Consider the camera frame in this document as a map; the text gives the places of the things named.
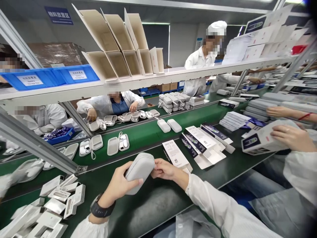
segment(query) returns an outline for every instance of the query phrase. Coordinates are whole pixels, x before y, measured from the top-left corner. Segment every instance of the blue sign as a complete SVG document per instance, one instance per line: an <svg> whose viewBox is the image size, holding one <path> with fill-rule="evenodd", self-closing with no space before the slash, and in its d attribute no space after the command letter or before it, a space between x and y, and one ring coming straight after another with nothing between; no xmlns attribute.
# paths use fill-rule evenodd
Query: blue sign
<svg viewBox="0 0 317 238"><path fill-rule="evenodd" d="M44 6L48 16L54 24L74 25L67 8Z"/></svg>

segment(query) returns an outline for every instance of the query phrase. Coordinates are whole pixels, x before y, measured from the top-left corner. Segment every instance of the black watch strap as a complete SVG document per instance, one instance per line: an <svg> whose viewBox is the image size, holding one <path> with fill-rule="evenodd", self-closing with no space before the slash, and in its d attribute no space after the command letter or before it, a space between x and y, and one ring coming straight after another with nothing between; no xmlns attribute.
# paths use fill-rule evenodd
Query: black watch strap
<svg viewBox="0 0 317 238"><path fill-rule="evenodd" d="M116 201L108 208L102 208L99 206L98 201L102 194L99 194L96 199L93 201L90 212L97 218L105 218L111 215L113 209L115 208Z"/></svg>

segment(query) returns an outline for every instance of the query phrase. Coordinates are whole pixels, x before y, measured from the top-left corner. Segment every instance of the white hairnet cap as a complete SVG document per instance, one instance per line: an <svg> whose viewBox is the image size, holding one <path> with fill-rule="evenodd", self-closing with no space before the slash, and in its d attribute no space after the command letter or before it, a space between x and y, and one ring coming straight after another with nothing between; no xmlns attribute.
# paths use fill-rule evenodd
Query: white hairnet cap
<svg viewBox="0 0 317 238"><path fill-rule="evenodd" d="M208 27L208 35L225 35L227 23L225 21L216 21Z"/></svg>

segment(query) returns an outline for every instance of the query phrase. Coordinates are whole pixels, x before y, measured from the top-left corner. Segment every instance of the metal shelf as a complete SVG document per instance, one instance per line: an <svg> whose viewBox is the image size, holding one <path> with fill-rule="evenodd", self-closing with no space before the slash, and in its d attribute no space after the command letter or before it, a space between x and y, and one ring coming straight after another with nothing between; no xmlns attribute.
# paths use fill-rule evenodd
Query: metal shelf
<svg viewBox="0 0 317 238"><path fill-rule="evenodd" d="M259 59L257 61L241 62L238 64L217 65L200 69L186 70L184 67L166 70L164 74L135 76L112 81L111 83L88 82L81 84L63 85L59 87L16 91L14 89L0 90L0 105L5 109L15 106L40 106L65 102L81 98L105 95L108 92L122 92L138 88L150 87L155 84L176 83L190 79L202 78L222 73L232 73L246 69L262 68L274 64L293 62L296 57Z"/></svg>

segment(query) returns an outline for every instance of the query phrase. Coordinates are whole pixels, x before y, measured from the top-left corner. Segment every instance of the blue shirt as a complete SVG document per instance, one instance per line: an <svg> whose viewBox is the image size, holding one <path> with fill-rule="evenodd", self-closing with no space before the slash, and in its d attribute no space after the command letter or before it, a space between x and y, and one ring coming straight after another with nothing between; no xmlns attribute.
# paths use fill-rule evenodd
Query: blue shirt
<svg viewBox="0 0 317 238"><path fill-rule="evenodd" d="M123 99L122 95L120 103L116 103L113 98L110 98L110 101L112 103L112 110L114 115L120 116L125 112L129 112L129 107Z"/></svg>

